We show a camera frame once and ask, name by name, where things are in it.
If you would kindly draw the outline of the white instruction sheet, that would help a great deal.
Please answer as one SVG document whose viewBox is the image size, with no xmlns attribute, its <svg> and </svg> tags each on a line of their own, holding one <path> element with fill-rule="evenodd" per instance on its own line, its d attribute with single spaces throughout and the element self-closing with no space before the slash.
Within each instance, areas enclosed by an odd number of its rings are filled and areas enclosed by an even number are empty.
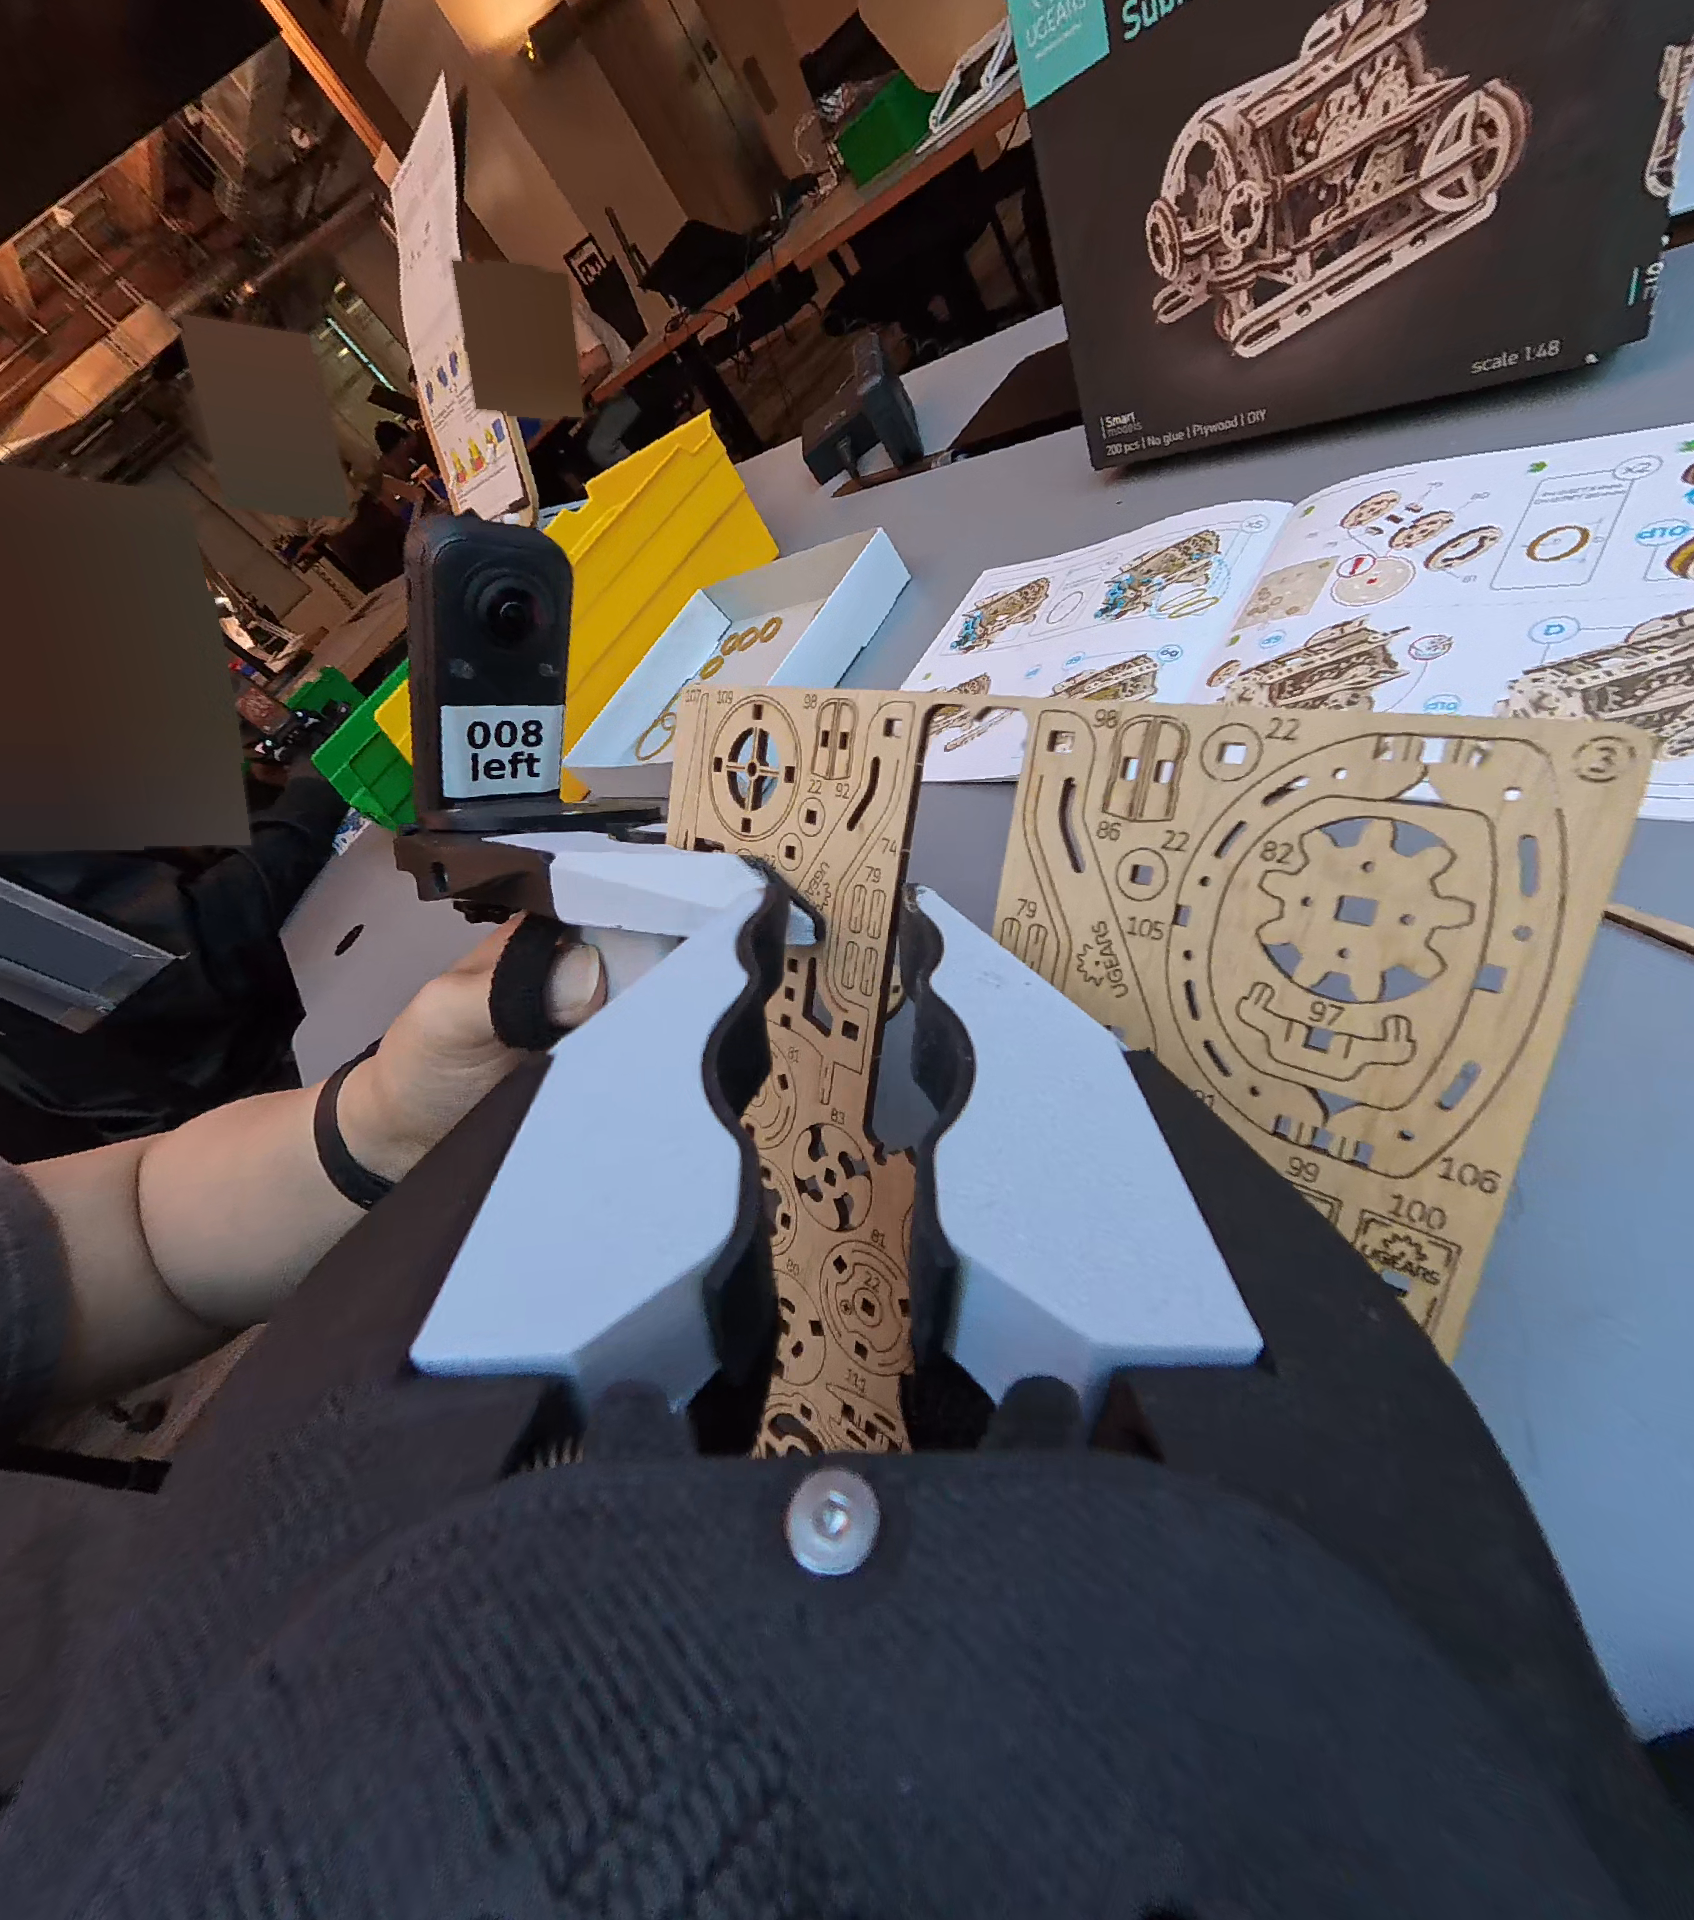
<svg viewBox="0 0 1694 1920">
<path fill-rule="evenodd" d="M 436 77 L 426 111 L 389 179 L 401 336 L 448 506 L 457 515 L 518 515 L 531 503 L 520 427 L 475 402 L 460 316 L 460 183 L 444 74 Z"/>
</svg>

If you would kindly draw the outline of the dark model kit box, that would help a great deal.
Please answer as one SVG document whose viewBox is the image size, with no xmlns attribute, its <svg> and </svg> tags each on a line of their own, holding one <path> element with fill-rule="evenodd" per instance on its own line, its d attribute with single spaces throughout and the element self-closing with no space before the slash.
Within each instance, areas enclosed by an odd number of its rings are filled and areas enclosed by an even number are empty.
<svg viewBox="0 0 1694 1920">
<path fill-rule="evenodd" d="M 1096 467 L 1646 336 L 1694 2 L 1009 4 Z"/>
</svg>

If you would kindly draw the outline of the plywood model parts sheet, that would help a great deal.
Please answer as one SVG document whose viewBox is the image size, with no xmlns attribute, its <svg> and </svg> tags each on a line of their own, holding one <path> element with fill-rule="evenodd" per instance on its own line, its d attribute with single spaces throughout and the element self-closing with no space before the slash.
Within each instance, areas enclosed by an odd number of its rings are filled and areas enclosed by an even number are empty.
<svg viewBox="0 0 1694 1920">
<path fill-rule="evenodd" d="M 1622 723 L 1019 700 L 995 944 L 1126 1054 L 1263 1350 L 1286 1294 L 1452 1355 L 1646 793 Z M 935 1441 L 909 1231 L 907 852 L 971 694 L 683 694 L 668 839 L 819 916 L 748 1107 L 779 1294 L 758 1456 Z M 971 1393 L 984 1393 L 971 1379 Z"/>
</svg>

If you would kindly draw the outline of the black wrist band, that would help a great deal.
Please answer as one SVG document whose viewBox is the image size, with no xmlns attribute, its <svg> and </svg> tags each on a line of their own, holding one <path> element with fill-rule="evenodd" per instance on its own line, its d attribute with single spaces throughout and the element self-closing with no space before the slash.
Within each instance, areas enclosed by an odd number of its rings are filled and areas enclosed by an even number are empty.
<svg viewBox="0 0 1694 1920">
<path fill-rule="evenodd" d="M 334 1067 L 316 1091 L 309 1118 L 312 1150 L 326 1182 L 357 1211 L 371 1211 L 389 1194 L 394 1180 L 371 1171 L 355 1157 L 340 1127 L 337 1102 L 353 1070 L 377 1051 L 380 1039 Z"/>
</svg>

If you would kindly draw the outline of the white cardboard tray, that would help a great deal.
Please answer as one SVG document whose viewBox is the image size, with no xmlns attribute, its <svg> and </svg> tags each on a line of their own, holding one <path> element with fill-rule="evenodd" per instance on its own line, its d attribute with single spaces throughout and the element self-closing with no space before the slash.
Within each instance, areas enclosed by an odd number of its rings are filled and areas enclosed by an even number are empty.
<svg viewBox="0 0 1694 1920">
<path fill-rule="evenodd" d="M 884 529 L 829 540 L 690 594 L 563 755 L 589 795 L 668 793 L 679 703 L 697 687 L 832 687 L 907 587 Z"/>
</svg>

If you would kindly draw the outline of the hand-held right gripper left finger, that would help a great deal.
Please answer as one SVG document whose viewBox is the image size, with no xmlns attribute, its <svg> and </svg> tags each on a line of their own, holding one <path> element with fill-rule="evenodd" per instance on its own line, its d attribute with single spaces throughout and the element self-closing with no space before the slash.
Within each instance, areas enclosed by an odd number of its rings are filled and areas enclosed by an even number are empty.
<svg viewBox="0 0 1694 1920">
<path fill-rule="evenodd" d="M 789 892 L 742 883 L 549 1054 L 408 1359 L 427 1377 L 761 1377 L 779 1331 L 758 1146 Z"/>
</svg>

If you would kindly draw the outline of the yellow plastic bin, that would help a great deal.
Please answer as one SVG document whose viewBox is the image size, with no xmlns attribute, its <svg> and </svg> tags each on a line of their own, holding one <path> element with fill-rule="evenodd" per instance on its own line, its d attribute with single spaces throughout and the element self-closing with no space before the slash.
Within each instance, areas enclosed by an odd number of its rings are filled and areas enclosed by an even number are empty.
<svg viewBox="0 0 1694 1920">
<path fill-rule="evenodd" d="M 571 567 L 561 753 L 606 708 L 691 592 L 778 553 L 707 416 L 595 475 L 580 503 L 557 511 L 538 532 L 561 547 Z"/>
</svg>

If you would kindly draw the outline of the person's left hand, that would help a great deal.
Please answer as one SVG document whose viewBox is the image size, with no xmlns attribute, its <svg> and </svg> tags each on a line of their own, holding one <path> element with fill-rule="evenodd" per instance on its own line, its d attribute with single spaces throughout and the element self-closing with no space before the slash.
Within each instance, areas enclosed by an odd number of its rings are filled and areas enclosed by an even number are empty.
<svg viewBox="0 0 1694 1920">
<path fill-rule="evenodd" d="M 495 967 L 543 921 L 514 916 L 427 979 L 389 1021 L 377 1047 L 346 1075 L 337 1133 L 353 1162 L 397 1182 L 524 1060 L 498 1039 L 490 995 Z"/>
</svg>

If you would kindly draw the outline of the person's left forearm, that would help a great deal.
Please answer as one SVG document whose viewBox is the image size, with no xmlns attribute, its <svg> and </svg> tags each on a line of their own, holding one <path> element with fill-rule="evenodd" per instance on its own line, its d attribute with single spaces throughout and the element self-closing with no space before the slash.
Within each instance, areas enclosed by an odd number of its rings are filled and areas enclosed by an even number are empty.
<svg viewBox="0 0 1694 1920">
<path fill-rule="evenodd" d="M 38 1163 L 0 1160 L 0 1433 L 167 1377 L 257 1326 L 361 1218 L 324 1090 Z"/>
</svg>

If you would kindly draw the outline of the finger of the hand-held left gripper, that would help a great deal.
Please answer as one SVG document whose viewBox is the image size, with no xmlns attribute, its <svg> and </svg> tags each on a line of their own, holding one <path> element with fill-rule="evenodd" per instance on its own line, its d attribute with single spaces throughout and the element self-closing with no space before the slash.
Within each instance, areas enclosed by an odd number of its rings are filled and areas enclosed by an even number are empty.
<svg viewBox="0 0 1694 1920">
<path fill-rule="evenodd" d="M 751 913 L 770 893 L 742 856 L 668 843 L 556 843 L 545 881 L 565 923 L 671 940 Z"/>
</svg>

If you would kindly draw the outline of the green plastic bin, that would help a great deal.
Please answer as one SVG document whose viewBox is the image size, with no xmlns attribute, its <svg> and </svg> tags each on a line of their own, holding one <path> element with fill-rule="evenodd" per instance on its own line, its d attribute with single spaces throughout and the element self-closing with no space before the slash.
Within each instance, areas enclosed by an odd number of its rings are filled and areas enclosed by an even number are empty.
<svg viewBox="0 0 1694 1920">
<path fill-rule="evenodd" d="M 848 93 L 848 109 L 834 129 L 834 151 L 853 183 L 868 185 L 930 134 L 935 95 L 902 69 L 856 83 Z"/>
<path fill-rule="evenodd" d="M 417 821 L 409 665 L 373 689 L 346 696 L 348 714 L 312 752 L 312 765 L 365 821 L 401 830 Z"/>
</svg>

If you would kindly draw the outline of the black tabletop device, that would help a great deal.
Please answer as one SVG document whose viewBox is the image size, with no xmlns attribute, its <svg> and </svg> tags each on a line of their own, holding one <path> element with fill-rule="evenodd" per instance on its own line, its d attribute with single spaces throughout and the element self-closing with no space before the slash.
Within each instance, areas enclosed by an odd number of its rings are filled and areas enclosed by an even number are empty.
<svg viewBox="0 0 1694 1920">
<path fill-rule="evenodd" d="M 892 467 L 912 467 L 923 458 L 923 442 L 906 384 L 893 371 L 878 330 L 849 336 L 851 361 L 846 379 L 803 422 L 802 459 L 817 483 L 860 475 L 860 462 L 873 449 Z"/>
</svg>

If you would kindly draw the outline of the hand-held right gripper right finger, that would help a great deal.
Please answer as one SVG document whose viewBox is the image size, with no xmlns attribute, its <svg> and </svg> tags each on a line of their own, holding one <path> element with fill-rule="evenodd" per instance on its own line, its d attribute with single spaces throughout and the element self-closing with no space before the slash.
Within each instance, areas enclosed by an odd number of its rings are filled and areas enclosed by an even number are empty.
<svg viewBox="0 0 1694 1920">
<path fill-rule="evenodd" d="M 1115 1035 L 928 885 L 898 918 L 916 1374 L 1022 1379 L 1098 1413 L 1123 1369 L 1248 1366 L 1261 1334 Z"/>
</svg>

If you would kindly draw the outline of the open instruction booklet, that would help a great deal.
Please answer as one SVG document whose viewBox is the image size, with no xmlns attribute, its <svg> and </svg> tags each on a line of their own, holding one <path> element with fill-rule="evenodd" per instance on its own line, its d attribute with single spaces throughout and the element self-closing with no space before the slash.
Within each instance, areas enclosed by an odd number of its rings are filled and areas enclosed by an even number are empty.
<svg viewBox="0 0 1694 1920">
<path fill-rule="evenodd" d="M 978 576 L 903 681 L 970 698 L 1576 718 L 1694 821 L 1694 422 L 1229 499 Z"/>
</svg>

